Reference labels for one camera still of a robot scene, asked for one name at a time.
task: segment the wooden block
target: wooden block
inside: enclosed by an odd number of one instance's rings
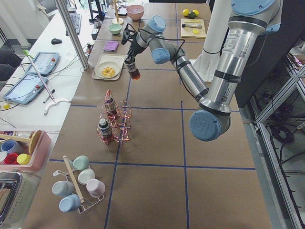
[[[202,29],[195,29],[198,30],[198,33],[193,33],[194,28],[182,28],[182,24],[191,24],[191,25],[202,25]],[[189,37],[189,38],[205,38],[205,27],[204,27],[204,20],[203,19],[189,19],[189,18],[181,18],[180,23],[181,28],[181,37]]]

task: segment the computer mouse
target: computer mouse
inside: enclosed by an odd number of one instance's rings
[[[53,38],[51,43],[52,44],[60,44],[60,43],[62,43],[62,40],[61,39],[57,39],[57,38]]]

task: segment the computer keyboard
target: computer keyboard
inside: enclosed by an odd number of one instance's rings
[[[81,31],[81,15],[78,13],[69,13],[72,24],[77,34]]]

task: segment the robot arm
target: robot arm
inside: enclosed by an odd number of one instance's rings
[[[160,16],[153,16],[139,32],[129,30],[127,25],[122,44],[130,41],[131,46],[125,63],[134,64],[135,56],[148,46],[156,64],[170,61],[186,89],[199,103],[199,110],[189,122],[193,135],[202,141],[215,140],[230,127],[229,104],[257,36],[279,29],[282,1],[232,0],[230,30],[210,89],[185,57],[184,51],[166,42],[162,34],[166,24]]]

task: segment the brown table surface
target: brown table surface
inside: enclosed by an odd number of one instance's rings
[[[180,38],[182,10],[197,9],[206,29],[207,4],[146,3],[141,28],[155,14],[167,23],[165,36]],[[75,93],[59,138],[47,164],[23,229],[266,229],[271,228],[264,198],[236,100],[229,131],[212,142],[193,137],[188,120],[198,108],[169,63],[153,63],[149,48],[136,57],[141,78],[132,81],[124,67],[117,81],[92,79],[93,68],[106,41],[117,40],[107,30],[114,18],[109,10]],[[186,39],[190,59],[202,51],[201,39]],[[115,54],[126,54],[129,44]],[[130,141],[108,146],[96,134],[107,89],[116,101],[132,105]],[[62,156],[87,155],[96,178],[106,185],[105,199],[79,214],[59,210],[52,185],[64,177]],[[85,186],[81,190],[86,198]]]

